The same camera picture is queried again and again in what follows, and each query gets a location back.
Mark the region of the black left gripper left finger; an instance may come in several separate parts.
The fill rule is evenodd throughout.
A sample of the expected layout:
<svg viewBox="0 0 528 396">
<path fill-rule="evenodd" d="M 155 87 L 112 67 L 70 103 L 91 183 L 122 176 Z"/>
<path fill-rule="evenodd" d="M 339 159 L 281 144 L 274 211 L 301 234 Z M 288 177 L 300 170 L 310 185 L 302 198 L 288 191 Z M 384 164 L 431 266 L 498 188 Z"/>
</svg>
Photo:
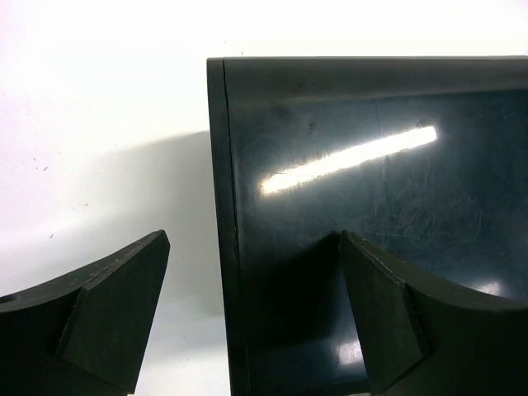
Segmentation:
<svg viewBox="0 0 528 396">
<path fill-rule="evenodd" d="M 3 395 L 135 392 L 170 243 L 150 233 L 98 261 L 1 298 Z"/>
</svg>

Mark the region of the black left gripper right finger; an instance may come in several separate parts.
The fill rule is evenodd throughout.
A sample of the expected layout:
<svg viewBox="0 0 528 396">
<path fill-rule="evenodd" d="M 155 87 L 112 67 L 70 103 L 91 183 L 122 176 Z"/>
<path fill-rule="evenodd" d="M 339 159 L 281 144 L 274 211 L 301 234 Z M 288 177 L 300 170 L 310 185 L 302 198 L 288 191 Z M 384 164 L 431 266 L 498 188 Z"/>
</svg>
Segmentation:
<svg viewBox="0 0 528 396">
<path fill-rule="evenodd" d="M 433 275 L 354 233 L 339 248 L 373 394 L 526 394 L 526 303 Z"/>
</svg>

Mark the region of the black drawer cabinet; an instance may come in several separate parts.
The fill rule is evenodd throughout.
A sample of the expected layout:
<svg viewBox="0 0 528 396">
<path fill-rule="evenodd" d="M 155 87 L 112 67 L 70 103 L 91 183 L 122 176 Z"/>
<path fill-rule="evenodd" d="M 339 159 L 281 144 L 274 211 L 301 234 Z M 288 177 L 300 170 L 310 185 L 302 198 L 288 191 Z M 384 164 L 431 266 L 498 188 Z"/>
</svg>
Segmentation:
<svg viewBox="0 0 528 396">
<path fill-rule="evenodd" d="M 206 64 L 230 390 L 375 395 L 340 240 L 527 305 L 524 57 Z"/>
</svg>

